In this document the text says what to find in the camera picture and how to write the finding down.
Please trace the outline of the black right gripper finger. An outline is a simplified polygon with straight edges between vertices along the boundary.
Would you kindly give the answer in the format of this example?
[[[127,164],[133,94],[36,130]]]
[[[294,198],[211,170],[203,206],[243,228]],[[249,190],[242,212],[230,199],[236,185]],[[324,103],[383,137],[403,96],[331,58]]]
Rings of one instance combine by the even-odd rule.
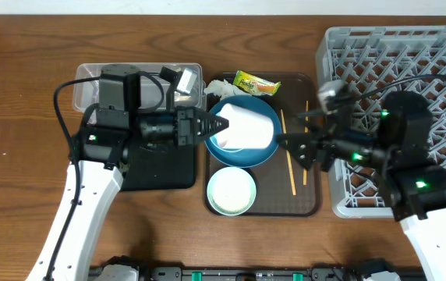
[[[317,150],[317,139],[312,133],[282,133],[276,141],[288,151]]]
[[[310,170],[316,158],[317,149],[312,144],[287,141],[285,150],[302,166],[305,170]]]

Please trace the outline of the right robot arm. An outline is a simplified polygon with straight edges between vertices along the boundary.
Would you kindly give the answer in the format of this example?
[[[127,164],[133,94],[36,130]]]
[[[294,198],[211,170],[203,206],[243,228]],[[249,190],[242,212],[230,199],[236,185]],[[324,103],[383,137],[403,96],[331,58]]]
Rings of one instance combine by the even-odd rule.
[[[376,133],[351,127],[356,97],[322,98],[323,126],[276,137],[304,169],[317,162],[328,171],[336,160],[374,169],[378,194],[391,208],[417,253],[428,280],[446,280],[446,169],[428,157],[433,123],[427,100],[414,92],[386,96]]]

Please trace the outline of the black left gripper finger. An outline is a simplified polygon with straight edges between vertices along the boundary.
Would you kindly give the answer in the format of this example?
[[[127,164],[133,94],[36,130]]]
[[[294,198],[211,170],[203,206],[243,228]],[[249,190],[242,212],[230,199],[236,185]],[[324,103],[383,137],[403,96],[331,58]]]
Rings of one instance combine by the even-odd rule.
[[[195,108],[195,117],[198,123],[216,123],[216,124],[226,124],[227,119],[215,115],[210,112],[206,112],[201,108]]]
[[[205,141],[228,127],[229,121],[227,119],[199,119],[198,139]]]

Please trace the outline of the dark blue plate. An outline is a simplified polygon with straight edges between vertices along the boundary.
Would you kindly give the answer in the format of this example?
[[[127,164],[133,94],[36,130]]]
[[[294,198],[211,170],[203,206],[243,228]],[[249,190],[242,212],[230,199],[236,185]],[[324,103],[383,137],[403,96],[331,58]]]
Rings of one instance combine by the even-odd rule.
[[[271,118],[274,124],[274,136],[271,144],[265,149],[243,149],[236,153],[219,151],[210,141],[205,141],[207,150],[220,162],[239,168],[249,168],[266,162],[278,149],[276,136],[281,133],[281,122],[277,113],[268,103],[251,95],[239,95],[223,99],[216,103],[210,110],[217,115],[225,104],[233,104],[250,111],[260,113]]]

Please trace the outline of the pink white cup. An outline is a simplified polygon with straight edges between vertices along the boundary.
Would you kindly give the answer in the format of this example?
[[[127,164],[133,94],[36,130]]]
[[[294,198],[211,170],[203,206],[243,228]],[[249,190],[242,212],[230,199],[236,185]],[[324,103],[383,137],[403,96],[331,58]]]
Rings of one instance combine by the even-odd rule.
[[[228,146],[243,149],[265,149],[274,136],[271,118],[233,104],[225,104],[217,113],[229,121],[229,127],[220,133],[228,137]]]

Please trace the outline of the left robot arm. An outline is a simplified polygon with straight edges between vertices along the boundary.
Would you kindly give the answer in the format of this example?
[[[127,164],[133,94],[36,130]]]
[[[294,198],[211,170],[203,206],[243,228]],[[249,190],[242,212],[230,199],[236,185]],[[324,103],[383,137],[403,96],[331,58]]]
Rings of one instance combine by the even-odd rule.
[[[186,189],[196,177],[196,149],[228,121],[195,106],[190,68],[108,64],[94,82],[98,100],[78,131],[67,134],[69,167],[61,203],[31,280],[85,280],[101,227],[122,191]]]

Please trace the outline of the wooden chopstick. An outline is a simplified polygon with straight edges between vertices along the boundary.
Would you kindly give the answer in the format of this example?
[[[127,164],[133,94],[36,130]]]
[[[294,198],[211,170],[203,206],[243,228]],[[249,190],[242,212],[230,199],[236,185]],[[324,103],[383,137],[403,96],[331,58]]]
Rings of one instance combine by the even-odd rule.
[[[280,109],[280,115],[281,115],[282,133],[287,133],[283,109]],[[291,185],[291,190],[292,190],[292,196],[296,196],[296,183],[295,183],[295,179],[294,179],[292,160],[291,160],[291,155],[290,155],[289,151],[286,151],[286,158],[287,158],[287,164],[288,164],[288,173],[289,173],[290,185]]]
[[[308,111],[309,111],[309,101],[306,101],[306,108],[305,108],[305,113],[308,113]],[[305,133],[308,133],[308,131],[309,131],[309,129],[308,129],[308,127],[307,126],[305,126],[304,127],[304,132]],[[308,182],[308,172],[307,172],[307,170],[306,169],[304,169],[303,170],[303,186],[306,186],[307,185],[307,182]]]

